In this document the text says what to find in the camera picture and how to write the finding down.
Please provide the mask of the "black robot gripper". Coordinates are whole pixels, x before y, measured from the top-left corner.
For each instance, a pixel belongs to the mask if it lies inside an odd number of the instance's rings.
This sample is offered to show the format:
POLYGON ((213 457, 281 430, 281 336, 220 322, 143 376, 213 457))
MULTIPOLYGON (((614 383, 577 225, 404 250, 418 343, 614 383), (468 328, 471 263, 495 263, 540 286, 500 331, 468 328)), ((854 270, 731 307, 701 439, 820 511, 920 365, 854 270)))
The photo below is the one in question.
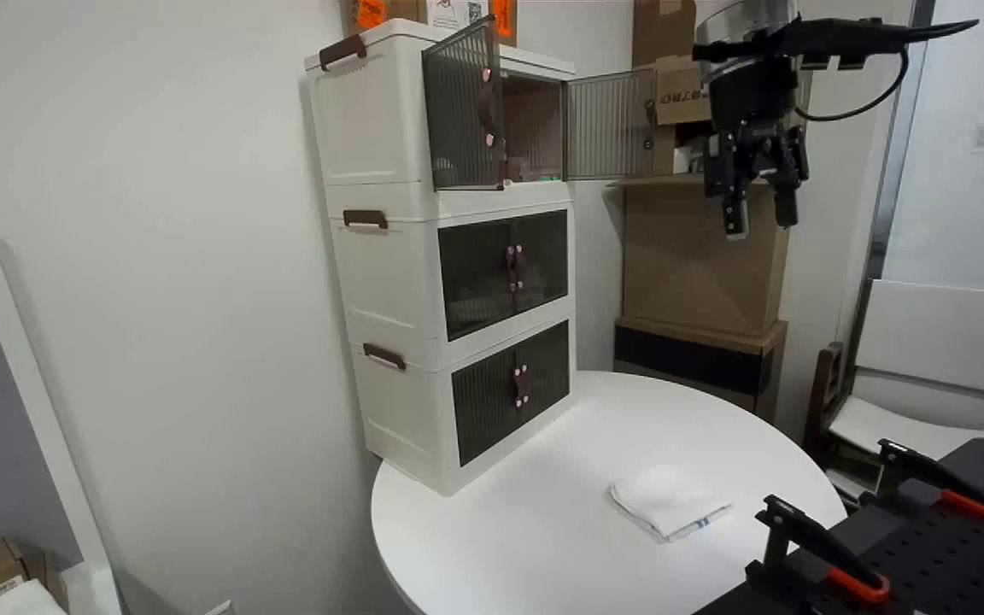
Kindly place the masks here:
POLYGON ((775 223, 800 223, 796 187, 807 182, 807 142, 789 124, 796 86, 800 80, 787 57, 736 60, 707 83, 707 182, 723 184, 728 238, 748 236, 745 184, 757 175, 775 187, 775 223))

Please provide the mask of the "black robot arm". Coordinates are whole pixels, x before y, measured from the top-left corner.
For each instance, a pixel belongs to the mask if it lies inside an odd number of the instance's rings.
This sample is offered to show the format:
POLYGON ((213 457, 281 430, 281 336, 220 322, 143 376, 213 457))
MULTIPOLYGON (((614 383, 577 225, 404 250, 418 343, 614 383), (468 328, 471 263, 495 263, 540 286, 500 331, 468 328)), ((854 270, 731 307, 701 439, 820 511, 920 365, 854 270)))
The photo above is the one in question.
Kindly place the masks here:
POLYGON ((754 18, 715 37, 703 31, 689 57, 703 64, 710 138, 703 140, 703 196, 720 205, 728 238, 748 236, 748 187, 766 182, 783 229, 800 223, 796 191, 810 179, 807 124, 841 124, 880 105, 908 75, 908 47, 963 35, 975 21, 885 24, 880 18, 754 18), (895 56, 885 93, 845 110, 800 105, 800 75, 838 64, 857 73, 874 56, 895 56))

